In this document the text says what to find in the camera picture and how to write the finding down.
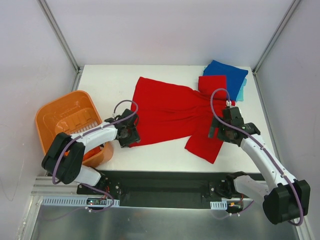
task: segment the folded blue cloth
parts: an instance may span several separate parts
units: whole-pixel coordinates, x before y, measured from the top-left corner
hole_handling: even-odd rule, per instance
[[[203,71],[203,76],[225,75],[226,89],[233,101],[237,100],[237,96],[247,74],[247,70],[226,65],[215,60],[213,60]]]
[[[243,102],[244,101],[244,87],[245,85],[247,84],[247,79],[245,78],[242,85],[241,85],[241,88],[240,88],[240,91],[238,93],[238,96],[236,97],[236,102]]]

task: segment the orange laundry basket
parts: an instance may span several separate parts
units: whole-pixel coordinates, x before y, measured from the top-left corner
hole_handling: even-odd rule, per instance
[[[80,133],[101,123],[102,120],[90,96],[80,90],[70,92],[44,105],[35,116],[36,129],[44,154],[47,153],[58,133]],[[89,151],[87,154],[91,152],[94,155],[85,159],[82,164],[95,168],[109,161],[114,154],[114,149],[109,142],[98,151],[97,149]]]

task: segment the tabletop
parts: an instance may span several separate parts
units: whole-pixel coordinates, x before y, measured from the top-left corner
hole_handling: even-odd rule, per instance
[[[245,123],[254,123],[273,153],[271,137],[264,116],[261,100],[250,67],[238,67],[248,70],[244,87],[244,101],[236,105],[240,108]],[[121,100],[132,100],[139,77],[145,77],[166,83],[198,87],[198,77],[205,66],[174,65],[85,65],[78,90],[87,92],[101,117],[112,117],[115,105]],[[130,103],[121,104],[120,114]],[[101,164],[100,170],[118,171],[167,171],[167,172],[226,172],[260,171],[250,157],[237,145],[224,142],[214,164],[190,153],[185,149],[189,137],[132,148],[120,148],[113,141],[114,154],[110,161]]]

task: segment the red cloth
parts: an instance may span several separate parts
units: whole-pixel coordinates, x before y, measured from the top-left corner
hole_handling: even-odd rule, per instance
[[[142,146],[191,136],[185,149],[214,163],[222,141],[208,138],[213,119],[210,96],[218,88],[226,88],[225,76],[200,76],[199,91],[190,87],[140,77],[133,95],[138,104],[137,131],[141,141],[131,147]],[[226,107],[226,94],[219,92],[213,100],[218,116]]]

